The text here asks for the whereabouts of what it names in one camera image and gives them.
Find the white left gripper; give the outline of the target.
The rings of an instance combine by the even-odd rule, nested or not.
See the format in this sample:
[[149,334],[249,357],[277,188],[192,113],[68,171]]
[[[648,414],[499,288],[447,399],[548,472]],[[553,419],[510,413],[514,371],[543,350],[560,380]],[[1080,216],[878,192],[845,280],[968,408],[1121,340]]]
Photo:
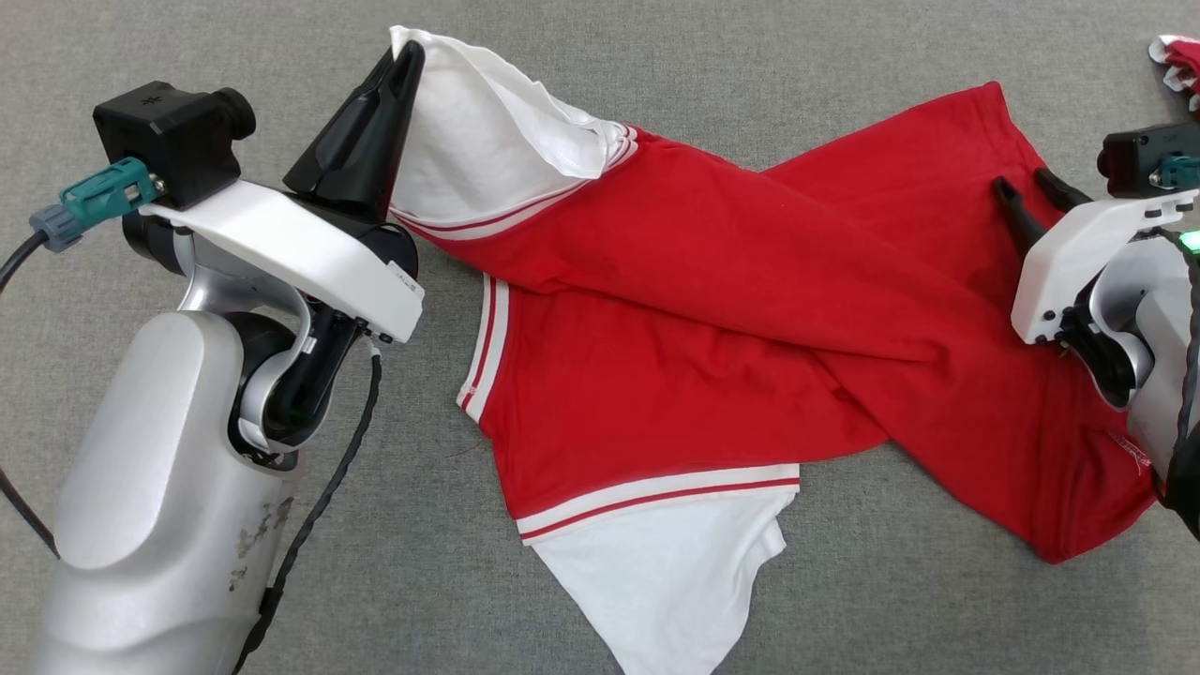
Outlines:
[[[310,142],[283,183],[296,195],[360,217],[384,219],[404,150],[425,50],[408,41],[384,50],[370,74]],[[325,219],[270,187],[238,180],[186,209],[148,203],[138,217],[166,219],[232,257],[238,277],[268,277],[325,303],[349,319],[407,342],[424,316],[424,294]]]

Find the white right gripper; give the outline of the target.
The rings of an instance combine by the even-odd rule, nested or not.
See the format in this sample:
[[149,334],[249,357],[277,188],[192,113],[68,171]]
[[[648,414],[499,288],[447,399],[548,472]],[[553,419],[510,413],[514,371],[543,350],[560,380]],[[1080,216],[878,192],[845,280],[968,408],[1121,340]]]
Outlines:
[[1178,207],[1190,207],[1196,189],[1142,201],[1102,198],[1093,201],[1072,187],[1050,168],[1038,167],[1034,183],[1046,201],[1064,215],[1046,232],[1028,210],[1020,189],[1007,178],[992,180],[992,196],[1008,226],[1022,271],[1016,283],[1012,329],[1025,344],[1052,338],[1056,328],[1046,311],[1061,315],[1088,282],[1118,256],[1135,235],[1156,226],[1178,222]]

